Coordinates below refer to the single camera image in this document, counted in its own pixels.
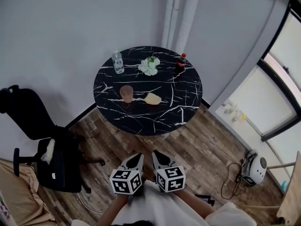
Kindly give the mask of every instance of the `brown plastic cup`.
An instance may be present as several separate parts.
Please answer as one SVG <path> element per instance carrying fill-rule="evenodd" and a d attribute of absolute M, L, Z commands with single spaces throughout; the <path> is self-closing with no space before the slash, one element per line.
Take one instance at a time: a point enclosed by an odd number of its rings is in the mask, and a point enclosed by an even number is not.
<path fill-rule="evenodd" d="M 131 103 L 133 100 L 133 88 L 129 85 L 122 86 L 120 89 L 121 97 L 125 103 Z"/>

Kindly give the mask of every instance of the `black chair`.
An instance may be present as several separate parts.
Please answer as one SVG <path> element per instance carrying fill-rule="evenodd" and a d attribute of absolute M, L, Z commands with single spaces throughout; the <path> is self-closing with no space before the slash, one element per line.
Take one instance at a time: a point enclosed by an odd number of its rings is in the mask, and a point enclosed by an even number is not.
<path fill-rule="evenodd" d="M 80 176 L 79 165 L 101 163 L 103 166 L 104 160 L 84 160 L 84 154 L 79 151 L 79 143 L 85 138 L 56 126 L 33 90 L 19 89 L 17 85 L 0 90 L 0 112 L 7 113 L 30 139 L 40 140 L 38 152 L 33 157 L 20 157 L 19 148 L 15 149 L 14 173 L 17 177 L 20 163 L 31 165 L 36 162 L 37 178 L 42 186 L 69 193 L 78 193 L 83 186 L 87 193 L 91 193 Z M 48 165 L 41 161 L 41 156 L 52 138 L 55 140 L 55 147 Z"/>

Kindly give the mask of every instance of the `person's arm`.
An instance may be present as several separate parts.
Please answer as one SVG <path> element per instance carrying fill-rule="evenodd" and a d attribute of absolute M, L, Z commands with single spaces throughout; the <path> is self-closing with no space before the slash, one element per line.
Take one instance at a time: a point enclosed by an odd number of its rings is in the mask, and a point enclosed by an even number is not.
<path fill-rule="evenodd" d="M 118 194 L 98 221 L 97 226 L 110 226 L 127 201 L 128 195 Z"/>
<path fill-rule="evenodd" d="M 199 199 L 185 189 L 175 191 L 174 194 L 181 198 L 193 210 L 195 210 L 195 212 L 199 214 L 203 219 L 205 219 L 209 214 L 215 212 L 211 205 Z"/>

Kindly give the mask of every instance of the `black marble table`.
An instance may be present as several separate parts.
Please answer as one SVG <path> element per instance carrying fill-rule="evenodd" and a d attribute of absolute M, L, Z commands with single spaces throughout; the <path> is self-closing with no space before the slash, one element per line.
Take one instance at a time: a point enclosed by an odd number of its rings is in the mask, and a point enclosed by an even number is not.
<path fill-rule="evenodd" d="M 202 100 L 202 82 L 187 61 L 181 74 L 174 72 L 175 52 L 155 46 L 142 46 L 121 51 L 124 72 L 116 74 L 112 59 L 100 68 L 94 81 L 94 98 L 104 117 L 117 128 L 136 135 L 159 135 L 178 129 L 198 110 Z M 147 76 L 138 70 L 141 60 L 155 56 L 161 63 L 158 73 Z M 134 89 L 134 100 L 125 103 L 119 90 L 124 85 Z M 149 105 L 144 98 L 149 92 L 162 98 L 159 105 Z"/>

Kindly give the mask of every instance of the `black baseboard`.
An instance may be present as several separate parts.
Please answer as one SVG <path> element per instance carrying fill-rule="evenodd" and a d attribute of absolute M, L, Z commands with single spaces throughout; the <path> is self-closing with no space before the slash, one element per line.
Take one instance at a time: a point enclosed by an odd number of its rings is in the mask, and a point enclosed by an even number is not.
<path fill-rule="evenodd" d="M 88 109 L 86 109 L 82 114 L 80 114 L 78 117 L 76 117 L 73 121 L 71 121 L 68 125 L 65 126 L 65 128 L 70 129 L 72 126 L 74 126 L 81 118 L 83 118 L 86 114 L 88 114 L 90 111 L 92 111 L 96 107 L 96 103 L 91 105 Z"/>
<path fill-rule="evenodd" d="M 202 104 L 209 109 L 210 105 L 204 99 L 202 99 Z"/>
<path fill-rule="evenodd" d="M 202 99 L 202 104 L 206 106 L 207 108 L 210 107 L 210 105 Z M 80 119 L 82 119 L 86 114 L 88 114 L 90 111 L 92 111 L 96 107 L 96 103 L 91 105 L 88 109 L 86 109 L 82 114 L 77 116 L 73 121 L 71 121 L 68 125 L 65 126 L 65 128 L 70 129 L 72 126 L 74 126 Z"/>

